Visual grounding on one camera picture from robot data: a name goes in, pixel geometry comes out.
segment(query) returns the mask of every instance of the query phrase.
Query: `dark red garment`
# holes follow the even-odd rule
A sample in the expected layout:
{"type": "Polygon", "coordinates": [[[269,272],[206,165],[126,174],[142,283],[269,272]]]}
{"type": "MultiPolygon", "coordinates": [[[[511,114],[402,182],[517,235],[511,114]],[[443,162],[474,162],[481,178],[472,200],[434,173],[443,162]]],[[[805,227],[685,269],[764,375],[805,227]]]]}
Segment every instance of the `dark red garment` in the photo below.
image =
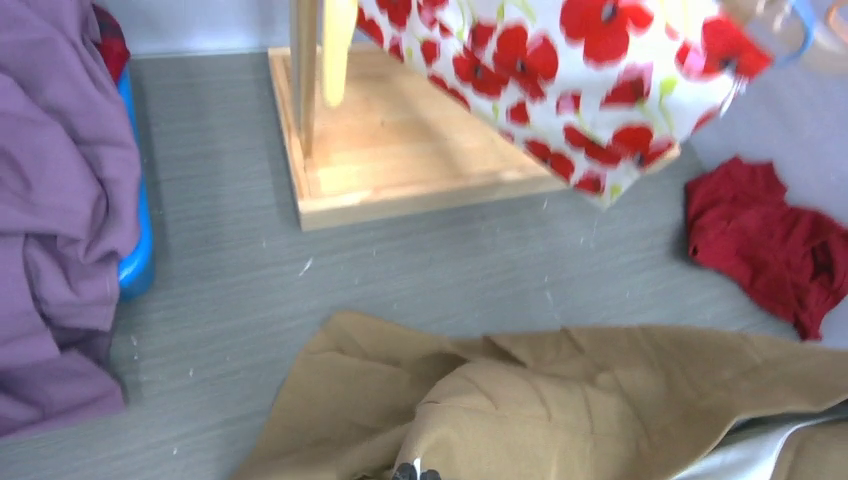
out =
{"type": "Polygon", "coordinates": [[[739,157],[686,185],[689,255],[732,278],[762,308],[819,340],[848,294],[848,231],[786,203],[771,163],[739,157]]]}
{"type": "Polygon", "coordinates": [[[97,51],[103,57],[112,80],[118,83],[118,79],[121,78],[124,68],[130,61],[127,42],[121,31],[121,26],[112,14],[95,5],[94,15],[97,17],[97,26],[100,27],[100,42],[95,44],[97,51]]]}

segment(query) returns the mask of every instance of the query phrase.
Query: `floral fabric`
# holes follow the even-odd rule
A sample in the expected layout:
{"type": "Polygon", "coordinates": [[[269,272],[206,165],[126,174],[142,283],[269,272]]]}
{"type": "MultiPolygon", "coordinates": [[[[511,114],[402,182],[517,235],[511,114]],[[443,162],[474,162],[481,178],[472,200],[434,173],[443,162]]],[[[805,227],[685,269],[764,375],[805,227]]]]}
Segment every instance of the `floral fabric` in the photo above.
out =
{"type": "Polygon", "coordinates": [[[609,205],[771,64],[715,0],[359,0],[358,27],[609,205]]]}

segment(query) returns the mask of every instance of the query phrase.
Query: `tan garment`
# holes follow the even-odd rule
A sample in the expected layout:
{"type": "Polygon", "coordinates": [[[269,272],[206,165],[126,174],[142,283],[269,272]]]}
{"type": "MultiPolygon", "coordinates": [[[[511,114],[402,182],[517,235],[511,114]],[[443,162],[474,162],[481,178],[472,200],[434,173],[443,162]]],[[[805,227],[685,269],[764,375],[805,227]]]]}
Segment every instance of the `tan garment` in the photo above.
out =
{"type": "MultiPolygon", "coordinates": [[[[452,340],[345,312],[300,353],[234,478],[383,479],[421,457],[445,479],[665,480],[739,419],[845,399],[848,352],[772,337],[645,326],[452,340]]],[[[775,479],[843,479],[846,455],[818,446],[844,447],[846,427],[810,427],[785,449],[831,470],[810,477],[814,462],[781,454],[775,479]]]]}

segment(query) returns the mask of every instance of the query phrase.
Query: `wooden base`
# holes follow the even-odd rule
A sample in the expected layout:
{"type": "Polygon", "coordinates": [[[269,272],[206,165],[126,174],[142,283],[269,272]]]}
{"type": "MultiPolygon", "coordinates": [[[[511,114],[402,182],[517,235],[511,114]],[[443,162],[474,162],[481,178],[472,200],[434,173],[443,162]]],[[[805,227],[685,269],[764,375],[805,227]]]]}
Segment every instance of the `wooden base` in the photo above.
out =
{"type": "Polygon", "coordinates": [[[340,107],[325,107],[317,91],[314,144],[305,156],[291,52],[272,48],[268,56],[303,230],[565,188],[426,78],[370,45],[351,50],[340,107]]]}

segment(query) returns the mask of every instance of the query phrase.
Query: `purple fabric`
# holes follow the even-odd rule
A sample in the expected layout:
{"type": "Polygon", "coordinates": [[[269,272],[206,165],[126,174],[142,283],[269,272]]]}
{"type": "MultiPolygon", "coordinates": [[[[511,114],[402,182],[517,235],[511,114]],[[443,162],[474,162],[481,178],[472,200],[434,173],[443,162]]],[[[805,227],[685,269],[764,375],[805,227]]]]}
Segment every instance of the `purple fabric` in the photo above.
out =
{"type": "Polygon", "coordinates": [[[0,1],[0,437],[121,411],[103,369],[141,162],[90,0],[0,1]]]}

